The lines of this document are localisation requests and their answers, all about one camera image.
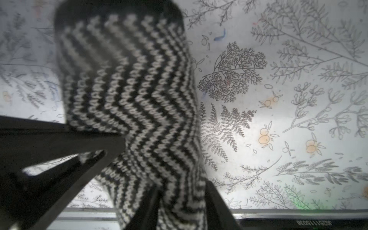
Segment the orange dot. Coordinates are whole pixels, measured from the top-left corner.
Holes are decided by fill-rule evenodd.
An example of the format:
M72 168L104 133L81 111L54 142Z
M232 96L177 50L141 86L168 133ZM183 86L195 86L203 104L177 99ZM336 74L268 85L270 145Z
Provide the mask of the orange dot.
M305 145L308 147L308 146L311 146L311 145L315 145L316 142L314 140L309 140L305 143Z
M261 129L261 131L259 132L262 136L263 135L267 135L268 134L268 129L266 129L266 128L263 128L263 129Z
M261 136L259 139L258 139L258 142L260 144L267 144L268 142L270 142L270 137L269 136Z
M314 153L317 150L317 147L314 145L307 147L307 153Z
M364 188L363 196L368 198L368 186Z

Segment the zigzag knit pattern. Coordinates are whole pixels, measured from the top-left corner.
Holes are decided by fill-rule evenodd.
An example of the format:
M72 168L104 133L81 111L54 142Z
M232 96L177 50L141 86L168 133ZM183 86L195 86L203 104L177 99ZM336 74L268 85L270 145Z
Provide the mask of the zigzag knit pattern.
M121 228L155 183L163 191L157 229L207 229L197 96L178 7L68 0L55 30L68 123L126 139L126 152L97 176Z

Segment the branch drawing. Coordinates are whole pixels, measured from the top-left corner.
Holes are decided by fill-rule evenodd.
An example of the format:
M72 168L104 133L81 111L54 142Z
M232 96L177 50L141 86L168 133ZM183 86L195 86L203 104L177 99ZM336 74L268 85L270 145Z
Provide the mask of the branch drawing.
M256 195L257 197L251 197L249 200L257 207L275 205L274 209L291 209L291 201L279 185L264 182Z
M328 207L320 200L312 199L307 201L305 195L298 191L294 185L285 184L284 187L274 185L269 181L264 182L263 186L256 192L256 197L249 199L257 207L274 205L274 209L304 209L304 210L323 210L336 209L337 204ZM345 209L346 203L342 203L340 209Z
M15 88L18 96L23 102L30 103L36 108L40 108L45 104L48 90L53 95L53 100L60 99L60 90L57 83L45 86L45 82L49 77L46 73L50 69L48 67L32 64L36 62L35 55L31 49L31 42L24 32L25 18L16 13L7 22L4 38L0 40L0 79L8 86ZM20 67L28 68L27 71L20 70Z
M221 122L217 119L217 112L214 104L211 103L211 112L207 117L206 108L203 102L200 104L199 117L201 121L201 140L203 147L203 157L205 164L211 166L215 171L217 165L207 152L211 150L212 153L217 154L227 161L227 155L221 146L221 141L226 142L232 149L237 152L238 147L234 139L234 134L244 137L244 128L249 129L249 122L256 113L255 110L239 112L238 109L233 108L230 112L226 106L222 105Z
M195 25L201 25L206 21L206 15L213 12L219 12L218 24L223 25L224 22L232 19L233 7L240 6L244 13L248 13L256 8L257 0L223 0L221 3L213 0L197 0L193 4L198 5L197 9L192 10L192 14L188 14L188 10L183 10L184 18L188 19L187 26L193 28Z
M228 181L220 181L217 178L212 178L211 180L213 181L214 185L216 187L223 187L226 186L227 187L227 192L226 194L229 194L231 192L236 191L236 187L238 185L241 185L244 187L245 190L248 190L250 188L255 187L257 184L259 183L262 178L260 177L260 175L262 173L264 173L265 171L269 170L270 168L272 168L279 160L281 159L281 157L275 162L273 163L271 166L269 167L265 167L265 166L259 166L259 167L250 167L248 165L241 165L241 169L244 172L247 172L250 175L242 175L242 176L232 176L229 172L226 172L224 174L224 178Z
M212 99L234 102L237 94L245 94L249 84L257 85L262 78L256 69L266 67L265 55L252 48L240 49L236 42L229 43L215 61L213 72L202 77L198 89Z
M326 107L318 112L313 118L298 122L298 120L303 119L303 117L309 113L309 111L306 110L308 107L314 107L317 105L317 97L325 93L323 88L317 89L318 85L315 85L313 88L307 91L310 86L311 83L306 82L304 83L304 86L298 84L298 86L294 88L297 93L295 94L291 103L297 106L295 110L295 118L292 121L291 126L284 130L283 133L296 127L307 128L311 131L314 131L315 125L333 121L336 123L336 127L330 129L329 133L331 134L332 138L338 136L338 138L341 140L343 139L343 135L345 133L349 134L351 132L351 130L344 126L344 124L352 120L349 114L354 114L357 117L357 131L355 136L359 135L362 138L365 137L365 131L368 127L368 109L364 106L360 107L359 109L352 109L352 107L365 104L365 100L368 98L366 91L362 91L358 96L355 96L356 92L351 93L350 104L334 115L329 115L327 112L332 111L331 105L340 103L345 95L340 91L333 93L333 89L329 89L327 92L329 103L326 105Z
M367 83L368 72L354 73L352 63L349 65L348 62L345 62L341 65L337 62L333 66L327 65L322 70L324 72L320 74L321 79L331 83L334 81L343 82L342 86L344 89L355 89Z
M287 58L287 62L271 64L275 70L271 76L277 82L282 79L282 83L285 83L287 79L292 81L295 77L299 79L302 72L309 73L321 63L339 58L368 67L368 64L358 60L363 53L360 47L365 42L361 32L351 20L341 20L338 27L331 25L325 5L320 6L316 0L275 0L267 4L260 21L262 27L253 27L251 33L261 44L267 39L271 44L275 38L289 38L283 43L285 48L277 52L283 60ZM324 59L312 56L308 54L306 46L332 54L333 57ZM347 82L343 86L350 89L365 84L366 76L364 73L353 74L345 80Z
M292 182L304 185L319 185L320 182L327 179L331 184L342 185L349 180L359 182L358 180L368 181L368 173L363 173L360 167L346 167L343 171L332 171L339 166L334 165L332 159L321 160L312 164L306 164L305 160L295 163L288 162L277 168L279 173L275 176L290 175L294 176Z

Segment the white paper background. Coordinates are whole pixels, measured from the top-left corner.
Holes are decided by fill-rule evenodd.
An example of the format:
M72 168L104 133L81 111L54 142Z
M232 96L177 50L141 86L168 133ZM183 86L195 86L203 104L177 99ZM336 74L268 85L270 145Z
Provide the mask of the white paper background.
M364 138L368 2L177 2L185 16L196 84L205 80L207 85L197 90L206 115L202 141L208 175L229 207L368 208L368 191L364 190L368 185ZM52 14L56 5L54 0L0 3L1 115L64 122L53 74ZM258 40L252 33L259 34ZM229 53L227 46L233 42L247 53L236 49ZM299 108L304 107L299 116L308 113L287 130L296 117L298 105L292 103L295 94L300 95L296 87L303 88L306 82L310 84L302 93L306 95L297 100ZM311 98L310 90L316 85L314 93L320 89L323 94ZM223 97L235 88L239 93ZM303 102L304 97L311 99ZM351 98L358 105L351 105ZM249 110L256 110L251 121L236 116ZM241 126L245 120L249 127ZM309 129L307 120L315 123ZM349 133L342 133L342 126ZM51 166L37 166L32 172ZM70 206L106 207L111 203L92 181Z

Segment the fern drawing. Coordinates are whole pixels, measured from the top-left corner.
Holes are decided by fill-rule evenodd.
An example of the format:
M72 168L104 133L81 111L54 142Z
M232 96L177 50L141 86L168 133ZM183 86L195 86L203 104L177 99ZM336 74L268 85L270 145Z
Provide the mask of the fern drawing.
M274 209L303 209L303 210L323 210L337 209L337 204L328 207L320 200L312 199L307 201L305 195L298 191L294 185L285 184L281 187L270 182L264 182L263 186L256 192L255 197L249 199L255 206L273 206ZM346 209L348 204L342 202L340 209Z
M277 82L292 81L300 78L302 73L309 73L320 67L322 63L332 60L345 59L350 66L356 63L365 67L368 64L361 62L361 46L365 40L361 31L358 31L352 21L341 20L339 26L330 23L329 12L324 4L317 0L276 0L267 4L260 21L262 26L252 28L252 35L261 44L280 37L287 37L283 43L284 48L277 53L282 60L271 64L274 73L271 74ZM321 54L328 53L332 58L326 59L319 55L310 55L307 49L317 49ZM367 82L365 72L341 72L327 65L321 78L328 81L341 81L346 89L354 89Z
M257 69L266 67L265 55L250 49L240 49L229 43L215 61L213 72L202 77L198 89L216 101L234 102L236 95L245 94L249 84L257 85L262 78Z
M245 190L248 190L250 188L253 188L255 186L257 186L257 183L260 183L260 181L262 180L262 178L260 177L260 175L262 173L264 173L265 171L269 170L270 168L272 168L279 160L281 159L281 157L272 165L270 165L269 167L265 167L265 166L259 166L259 167L250 167L248 165L241 165L241 169L244 172L247 172L249 175L242 175L242 176L232 176L229 172L226 172L224 174L224 179L223 181L220 181L217 178L212 178L211 180L213 181L214 185L216 187L223 187L226 186L227 187L227 191L226 194L229 194L231 192L236 191L236 188L238 185L243 186L243 188Z
M304 185L319 185L326 179L331 184L342 185L350 180L359 183L359 181L368 181L368 173L362 172L360 167L346 167L336 170L339 166L334 165L332 159L321 160L312 164L306 164L305 160L295 163L288 162L277 168L279 173L275 176L289 175L293 176L292 182Z
M187 26L192 28L195 25L201 25L206 21L206 15L213 12L219 12L217 23L222 26L224 22L232 19L233 7L241 7L246 14L256 8L257 0L223 0L220 3L214 0L197 0L194 5L198 5L197 9L192 10L192 14L188 10L183 11L184 18L188 19Z
M249 129L249 122L256 113L255 110L239 112L238 109L233 108L230 112L226 106L222 105L222 112L220 114L221 121L217 118L217 112L214 104L211 103L211 111L207 115L206 108L203 102L199 107L199 117L201 121L201 140L203 148L203 157L205 164L208 164L217 171L217 165L213 158L210 157L212 153L220 156L225 161L228 161L227 154L221 146L222 143L227 143L232 147L233 151L237 152L238 147L234 139L234 135L244 137L245 128Z
M313 88L309 89L311 83L306 82L302 86L298 84L294 90L297 92L294 95L294 99L291 101L292 104L296 105L295 118L291 123L291 126L284 130L283 133L293 129L293 128L307 128L314 131L315 125L320 123L334 122L336 127L329 130L331 137L338 137L340 140L343 139L345 133L350 133L351 129L345 126L348 122L352 121L356 117L356 132L355 136L365 137L366 129L368 128L368 109L362 105L365 104L365 100L368 98L366 91L362 91L359 95L356 92L351 93L350 103L347 107L342 108L338 112L328 114L332 112L332 105L340 103L345 94L340 91L334 92L333 89L327 91L329 103L324 109L316 113L316 115L310 119L304 120L304 117L309 113L308 109L317 105L318 97L324 94L324 89L319 88L315 85Z

